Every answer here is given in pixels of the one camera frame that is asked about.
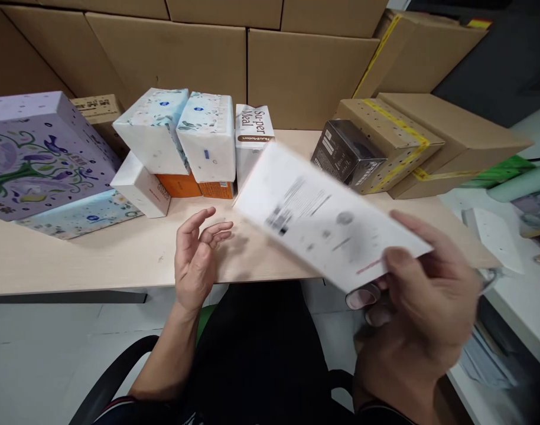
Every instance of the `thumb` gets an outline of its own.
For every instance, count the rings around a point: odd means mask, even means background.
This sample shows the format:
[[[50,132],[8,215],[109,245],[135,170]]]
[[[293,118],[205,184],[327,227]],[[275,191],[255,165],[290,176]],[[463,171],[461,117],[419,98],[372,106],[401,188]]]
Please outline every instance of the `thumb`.
[[[196,279],[201,279],[205,275],[209,264],[211,263],[213,257],[213,251],[211,247],[205,242],[199,242],[197,251],[191,259],[191,264],[189,271],[193,274]]]
[[[390,247],[384,251],[389,287],[396,289],[400,297],[420,305],[429,300],[432,286],[421,263],[407,249]]]

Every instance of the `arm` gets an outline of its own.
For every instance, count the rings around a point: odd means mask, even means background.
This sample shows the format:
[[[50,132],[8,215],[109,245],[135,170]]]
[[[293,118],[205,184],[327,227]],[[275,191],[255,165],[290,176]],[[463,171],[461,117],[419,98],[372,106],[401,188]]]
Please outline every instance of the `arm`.
[[[191,369],[199,312],[177,301],[154,350],[128,395],[139,400],[173,400],[181,394]]]
[[[481,284],[445,234],[410,215],[391,216],[434,250],[420,259],[399,247],[385,251],[385,283],[398,312],[359,353],[353,404],[357,412],[372,396],[432,424],[435,385],[471,336]]]
[[[175,304],[142,371],[128,392],[139,400],[177,398],[187,381],[197,338],[199,314],[216,278],[214,250],[230,237],[232,222],[199,227],[215,213],[211,207],[191,216],[177,230]]]

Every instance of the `left hand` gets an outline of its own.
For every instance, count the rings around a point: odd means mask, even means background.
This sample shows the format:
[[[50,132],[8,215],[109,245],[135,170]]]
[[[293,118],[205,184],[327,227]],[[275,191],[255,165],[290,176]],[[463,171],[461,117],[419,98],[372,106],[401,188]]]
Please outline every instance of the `left hand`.
[[[231,236],[232,221],[213,224],[199,234],[199,227],[215,212],[215,207],[201,210],[177,230],[175,300],[190,312],[199,311],[211,292],[217,277],[214,250]]]

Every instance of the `floor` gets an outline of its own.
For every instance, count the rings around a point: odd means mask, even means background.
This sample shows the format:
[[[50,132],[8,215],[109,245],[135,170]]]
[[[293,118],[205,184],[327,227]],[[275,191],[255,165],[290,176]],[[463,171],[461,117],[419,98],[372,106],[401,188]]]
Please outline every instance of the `floor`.
[[[206,305],[227,286],[216,285]],[[353,331],[360,315],[344,294],[322,279],[303,282],[307,306],[329,369],[354,372]],[[142,305],[0,305],[0,425],[67,424],[107,366],[131,343],[159,335],[175,301],[172,288],[145,290]],[[126,394],[146,358],[118,395]],[[333,398],[352,410],[350,396]]]

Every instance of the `black product box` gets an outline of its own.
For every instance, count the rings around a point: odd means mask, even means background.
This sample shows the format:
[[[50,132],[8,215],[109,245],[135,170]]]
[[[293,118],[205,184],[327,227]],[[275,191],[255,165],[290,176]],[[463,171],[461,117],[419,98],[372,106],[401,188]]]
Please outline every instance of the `black product box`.
[[[380,150],[349,120],[327,121],[311,157],[317,168],[356,192],[385,161]]]

